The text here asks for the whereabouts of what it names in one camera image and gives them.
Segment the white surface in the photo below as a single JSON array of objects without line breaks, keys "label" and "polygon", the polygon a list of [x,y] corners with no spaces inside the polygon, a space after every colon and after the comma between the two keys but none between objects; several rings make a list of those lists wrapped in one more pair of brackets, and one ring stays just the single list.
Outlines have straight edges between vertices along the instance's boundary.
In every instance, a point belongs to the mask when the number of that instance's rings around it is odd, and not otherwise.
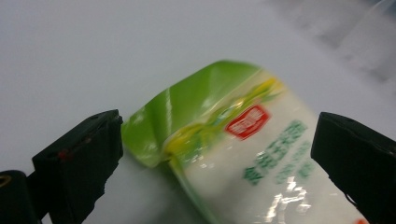
[{"label": "white surface", "polygon": [[[221,59],[266,67],[315,112],[339,113],[396,139],[394,99],[264,3],[2,1],[0,170],[30,174],[31,158],[86,117],[117,108],[127,119]],[[180,192],[126,154],[85,223],[203,223]]]}]

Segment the red logo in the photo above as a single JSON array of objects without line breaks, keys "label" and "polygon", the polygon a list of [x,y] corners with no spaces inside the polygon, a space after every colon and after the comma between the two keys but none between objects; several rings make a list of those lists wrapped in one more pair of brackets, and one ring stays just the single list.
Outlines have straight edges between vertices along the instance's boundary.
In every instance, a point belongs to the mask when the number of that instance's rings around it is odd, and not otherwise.
[{"label": "red logo", "polygon": [[270,114],[261,106],[254,105],[233,119],[225,131],[245,140],[258,132],[270,118]]}]

